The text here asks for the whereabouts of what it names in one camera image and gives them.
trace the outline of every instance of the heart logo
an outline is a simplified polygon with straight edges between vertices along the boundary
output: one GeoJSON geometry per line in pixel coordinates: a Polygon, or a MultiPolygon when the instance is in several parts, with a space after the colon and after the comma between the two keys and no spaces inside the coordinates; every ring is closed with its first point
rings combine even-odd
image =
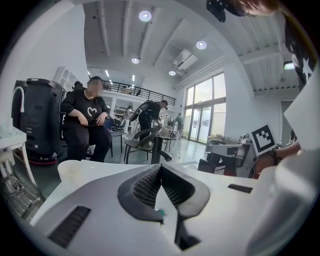
{"type": "Polygon", "coordinates": [[[97,113],[97,109],[96,108],[88,107],[87,111],[88,111],[88,114],[89,114],[90,117],[92,117],[92,114],[89,111],[97,113]]]}

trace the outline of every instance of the large window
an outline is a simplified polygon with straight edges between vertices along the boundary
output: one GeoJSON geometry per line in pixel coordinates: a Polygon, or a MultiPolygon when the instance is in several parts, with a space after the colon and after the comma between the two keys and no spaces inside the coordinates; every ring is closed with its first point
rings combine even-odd
{"type": "Polygon", "coordinates": [[[226,83],[223,73],[190,87],[186,93],[183,137],[205,144],[225,133],[226,83]]]}

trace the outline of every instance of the black pants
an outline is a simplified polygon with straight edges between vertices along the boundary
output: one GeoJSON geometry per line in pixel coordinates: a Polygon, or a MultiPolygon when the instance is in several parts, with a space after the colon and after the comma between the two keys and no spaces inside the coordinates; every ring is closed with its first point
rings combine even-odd
{"type": "MultiPolygon", "coordinates": [[[[139,115],[139,123],[140,123],[140,131],[143,131],[145,129],[150,129],[152,124],[152,119],[146,114],[141,113],[139,115]]],[[[143,134],[140,136],[139,140],[142,141],[145,137],[148,137],[149,135],[150,135],[150,132],[143,134]]]]}
{"type": "Polygon", "coordinates": [[[67,143],[67,159],[86,159],[89,145],[95,145],[91,161],[104,162],[111,146],[111,134],[103,126],[72,125],[63,129],[67,143]]]}

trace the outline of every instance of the black t-shirt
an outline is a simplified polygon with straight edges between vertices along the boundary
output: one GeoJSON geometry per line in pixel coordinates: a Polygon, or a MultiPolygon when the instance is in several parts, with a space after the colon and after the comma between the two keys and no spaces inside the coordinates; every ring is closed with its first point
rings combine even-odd
{"type": "MultiPolygon", "coordinates": [[[[77,89],[68,92],[64,101],[61,103],[60,110],[69,114],[72,110],[80,111],[88,120],[89,126],[96,125],[97,117],[102,113],[108,113],[107,106],[102,97],[94,97],[88,99],[85,96],[85,90],[77,89]]],[[[77,117],[66,115],[64,119],[64,126],[68,124],[80,124],[77,117]]]]}
{"type": "Polygon", "coordinates": [[[299,77],[300,90],[309,81],[316,65],[316,57],[307,48],[307,41],[304,32],[299,31],[293,21],[285,15],[285,46],[295,55],[292,59],[299,77]]]}
{"type": "Polygon", "coordinates": [[[152,102],[142,113],[146,114],[151,119],[158,120],[161,106],[158,102],[152,102]]]}

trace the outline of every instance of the air conditioner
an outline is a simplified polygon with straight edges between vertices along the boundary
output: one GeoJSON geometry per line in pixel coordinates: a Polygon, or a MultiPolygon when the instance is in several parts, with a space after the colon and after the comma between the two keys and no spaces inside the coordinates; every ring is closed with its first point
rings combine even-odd
{"type": "Polygon", "coordinates": [[[176,66],[178,70],[186,70],[193,63],[197,61],[197,57],[194,56],[190,51],[184,49],[179,56],[175,59],[173,64],[176,66]]]}

